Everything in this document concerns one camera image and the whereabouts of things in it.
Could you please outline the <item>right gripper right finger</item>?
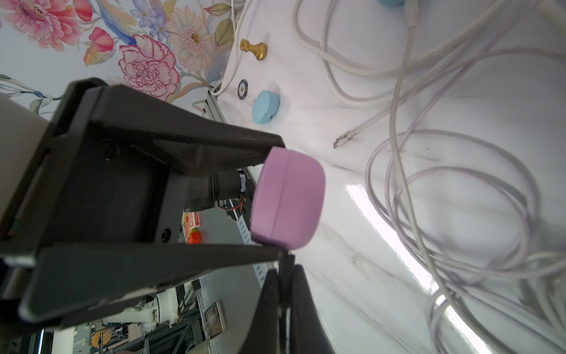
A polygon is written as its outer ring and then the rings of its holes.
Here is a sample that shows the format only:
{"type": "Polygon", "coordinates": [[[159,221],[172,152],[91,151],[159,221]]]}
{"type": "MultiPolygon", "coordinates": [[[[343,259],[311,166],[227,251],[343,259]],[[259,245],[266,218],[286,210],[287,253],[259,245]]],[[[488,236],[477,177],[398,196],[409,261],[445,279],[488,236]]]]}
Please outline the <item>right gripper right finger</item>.
{"type": "Polygon", "coordinates": [[[294,268],[290,300],[290,353],[334,353],[318,318],[305,270],[301,265],[294,268]]]}

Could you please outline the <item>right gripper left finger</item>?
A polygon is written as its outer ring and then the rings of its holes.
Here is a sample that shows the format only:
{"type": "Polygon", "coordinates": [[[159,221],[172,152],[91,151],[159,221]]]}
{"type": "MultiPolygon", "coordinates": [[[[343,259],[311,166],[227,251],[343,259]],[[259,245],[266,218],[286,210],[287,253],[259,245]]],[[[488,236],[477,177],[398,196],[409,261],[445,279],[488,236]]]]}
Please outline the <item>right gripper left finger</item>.
{"type": "Polygon", "coordinates": [[[267,272],[248,335],[240,348],[243,354],[274,354],[279,347],[279,278],[267,272]]]}

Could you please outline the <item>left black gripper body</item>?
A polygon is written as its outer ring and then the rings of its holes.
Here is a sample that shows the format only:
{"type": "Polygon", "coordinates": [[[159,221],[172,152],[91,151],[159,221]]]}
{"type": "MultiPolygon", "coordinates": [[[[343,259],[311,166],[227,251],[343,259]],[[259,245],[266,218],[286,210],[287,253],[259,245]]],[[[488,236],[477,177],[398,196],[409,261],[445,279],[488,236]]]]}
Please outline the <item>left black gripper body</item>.
{"type": "Polygon", "coordinates": [[[19,305],[40,251],[61,244],[177,244],[188,177],[91,121],[97,78],[70,83],[1,221],[2,327],[29,323],[19,305]]]}

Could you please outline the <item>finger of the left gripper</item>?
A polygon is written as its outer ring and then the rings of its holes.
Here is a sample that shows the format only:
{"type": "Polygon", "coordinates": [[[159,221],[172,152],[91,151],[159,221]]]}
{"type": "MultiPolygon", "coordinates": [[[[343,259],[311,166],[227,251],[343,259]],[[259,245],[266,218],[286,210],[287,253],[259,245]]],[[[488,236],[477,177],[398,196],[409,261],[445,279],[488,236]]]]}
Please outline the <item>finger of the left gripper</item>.
{"type": "Polygon", "coordinates": [[[234,244],[51,246],[39,253],[19,316],[29,323],[83,323],[207,272],[284,256],[284,249],[275,246],[234,244]]]}
{"type": "Polygon", "coordinates": [[[93,88],[91,121],[110,135],[171,166],[205,177],[265,162],[279,135],[199,117],[127,86],[93,88]]]}

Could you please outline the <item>pink earbud case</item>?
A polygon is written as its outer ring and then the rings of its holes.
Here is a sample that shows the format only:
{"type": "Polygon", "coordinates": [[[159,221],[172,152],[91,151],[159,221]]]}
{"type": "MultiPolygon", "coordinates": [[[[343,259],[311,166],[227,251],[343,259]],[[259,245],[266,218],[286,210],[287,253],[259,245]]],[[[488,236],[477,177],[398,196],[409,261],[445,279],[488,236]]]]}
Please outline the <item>pink earbud case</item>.
{"type": "Polygon", "coordinates": [[[324,168],[311,156],[274,147],[254,192],[251,239],[296,250],[313,238],[324,204],[324,168]]]}

